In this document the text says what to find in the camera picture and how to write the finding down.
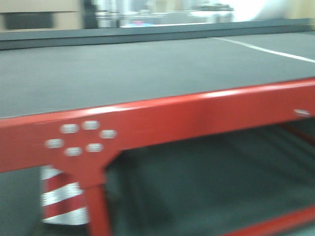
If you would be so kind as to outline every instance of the striped safety cone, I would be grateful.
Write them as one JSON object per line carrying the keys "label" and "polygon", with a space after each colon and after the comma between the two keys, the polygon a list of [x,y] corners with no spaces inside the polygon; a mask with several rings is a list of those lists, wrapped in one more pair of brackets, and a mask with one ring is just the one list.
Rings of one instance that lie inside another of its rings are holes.
{"label": "striped safety cone", "polygon": [[83,190],[73,177],[52,166],[44,166],[41,179],[43,223],[65,226],[88,224]]}

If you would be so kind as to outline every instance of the red metal frame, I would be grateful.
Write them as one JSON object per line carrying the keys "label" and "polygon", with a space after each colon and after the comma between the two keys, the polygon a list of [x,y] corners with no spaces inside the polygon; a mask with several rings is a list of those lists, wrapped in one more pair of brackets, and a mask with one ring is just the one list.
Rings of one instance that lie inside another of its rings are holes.
{"label": "red metal frame", "polygon": [[[0,173],[52,164],[73,175],[85,190],[92,236],[111,235],[102,184],[104,167],[125,149],[301,119],[297,109],[315,116],[315,78],[152,99],[73,111],[0,119]],[[63,134],[64,124],[87,120],[98,130]],[[101,139],[101,130],[116,130]],[[48,149],[49,139],[64,146]],[[67,157],[65,148],[101,143],[98,153]],[[295,226],[288,223],[287,228]]]}

